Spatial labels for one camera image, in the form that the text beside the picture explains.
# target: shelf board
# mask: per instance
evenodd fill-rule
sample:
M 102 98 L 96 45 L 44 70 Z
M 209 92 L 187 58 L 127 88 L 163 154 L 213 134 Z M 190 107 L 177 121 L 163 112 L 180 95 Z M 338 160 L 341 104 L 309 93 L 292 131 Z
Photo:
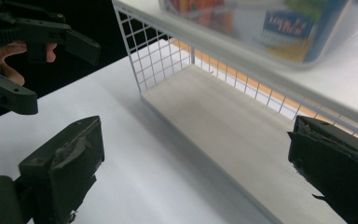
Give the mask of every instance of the shelf board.
M 169 15 L 158 0 L 148 4 L 142 0 L 113 0 L 113 3 L 135 18 L 224 59 L 251 77 L 290 90 L 293 95 L 328 106 L 358 122 L 358 34 L 314 66 L 294 68 L 239 48 L 239 42 L 228 36 Z
M 344 223 L 287 160 L 287 117 L 196 65 L 142 96 L 282 223 Z

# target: clear plastic container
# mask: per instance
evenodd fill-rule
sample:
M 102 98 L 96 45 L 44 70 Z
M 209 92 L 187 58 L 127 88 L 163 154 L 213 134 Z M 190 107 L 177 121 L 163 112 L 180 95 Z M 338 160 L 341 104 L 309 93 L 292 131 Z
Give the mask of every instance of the clear plastic container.
M 358 0 L 160 0 L 172 15 L 292 64 L 314 64 L 358 33 Z

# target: lower shelf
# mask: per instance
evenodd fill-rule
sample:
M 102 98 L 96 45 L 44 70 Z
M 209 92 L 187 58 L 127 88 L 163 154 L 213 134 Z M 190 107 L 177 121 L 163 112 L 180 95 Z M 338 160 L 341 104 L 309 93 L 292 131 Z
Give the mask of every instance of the lower shelf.
M 195 65 L 142 96 L 282 223 L 344 223 L 287 160 L 290 119 Z

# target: transparent box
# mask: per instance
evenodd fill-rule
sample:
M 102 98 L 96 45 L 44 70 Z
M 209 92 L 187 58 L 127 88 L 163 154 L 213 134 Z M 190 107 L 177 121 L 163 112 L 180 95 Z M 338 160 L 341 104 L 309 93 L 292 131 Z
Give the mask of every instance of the transparent box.
M 314 64 L 358 33 L 358 0 L 160 0 L 170 15 L 290 64 Z

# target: upper shelf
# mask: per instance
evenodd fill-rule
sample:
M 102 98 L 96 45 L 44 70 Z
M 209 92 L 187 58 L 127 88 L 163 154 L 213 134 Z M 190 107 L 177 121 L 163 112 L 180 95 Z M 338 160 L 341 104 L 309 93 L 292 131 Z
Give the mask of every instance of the upper shelf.
M 161 9 L 158 0 L 147 1 L 147 4 L 144 0 L 113 0 L 113 3 L 169 35 L 225 59 L 249 76 L 281 86 L 358 122 L 358 34 L 321 62 L 298 68 L 239 48 L 239 41 L 169 15 Z

